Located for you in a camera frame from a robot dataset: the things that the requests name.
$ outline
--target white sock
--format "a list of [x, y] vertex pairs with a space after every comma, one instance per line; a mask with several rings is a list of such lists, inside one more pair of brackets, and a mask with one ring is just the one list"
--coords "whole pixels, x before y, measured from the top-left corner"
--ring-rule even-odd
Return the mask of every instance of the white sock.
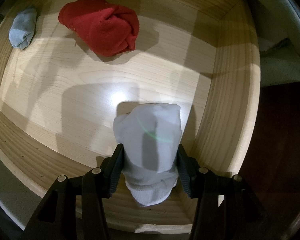
[[116, 117], [114, 136], [125, 150], [122, 172], [132, 196], [143, 206], [161, 203], [178, 178], [180, 106], [144, 104]]

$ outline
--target gray sock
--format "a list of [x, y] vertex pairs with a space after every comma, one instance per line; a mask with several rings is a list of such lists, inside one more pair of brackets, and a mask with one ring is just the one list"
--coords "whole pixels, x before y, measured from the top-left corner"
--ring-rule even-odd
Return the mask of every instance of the gray sock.
[[33, 5], [18, 13], [9, 31], [9, 40], [14, 48], [28, 47], [34, 35], [37, 10]]

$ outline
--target folded cloth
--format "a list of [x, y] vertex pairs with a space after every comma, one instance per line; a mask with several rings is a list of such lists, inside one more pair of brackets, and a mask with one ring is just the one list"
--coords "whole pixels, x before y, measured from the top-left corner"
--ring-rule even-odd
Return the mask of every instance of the folded cloth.
[[122, 172], [132, 196], [143, 206], [161, 203], [176, 185], [176, 154], [181, 138], [180, 106], [144, 104], [113, 123], [123, 143]]
[[58, 19], [96, 54], [113, 56], [135, 49], [139, 21], [135, 11], [125, 6], [77, 0], [63, 6]]
[[37, 10], [33, 5], [18, 13], [9, 31], [9, 40], [14, 48], [28, 47], [34, 35]]

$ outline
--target red folded sock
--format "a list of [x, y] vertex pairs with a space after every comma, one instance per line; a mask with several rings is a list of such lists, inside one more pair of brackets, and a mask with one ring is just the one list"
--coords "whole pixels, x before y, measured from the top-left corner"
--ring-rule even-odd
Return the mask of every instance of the red folded sock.
[[63, 6], [58, 20], [96, 54], [113, 56], [136, 47], [139, 21], [135, 11], [125, 6], [105, 0], [77, 0]]

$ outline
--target bright light spot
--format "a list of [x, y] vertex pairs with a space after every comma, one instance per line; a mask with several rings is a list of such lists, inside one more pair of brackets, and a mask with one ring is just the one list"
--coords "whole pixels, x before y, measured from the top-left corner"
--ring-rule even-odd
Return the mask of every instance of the bright light spot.
[[119, 103], [126, 101], [126, 96], [122, 92], [116, 92], [111, 96], [111, 103], [113, 106], [117, 106]]

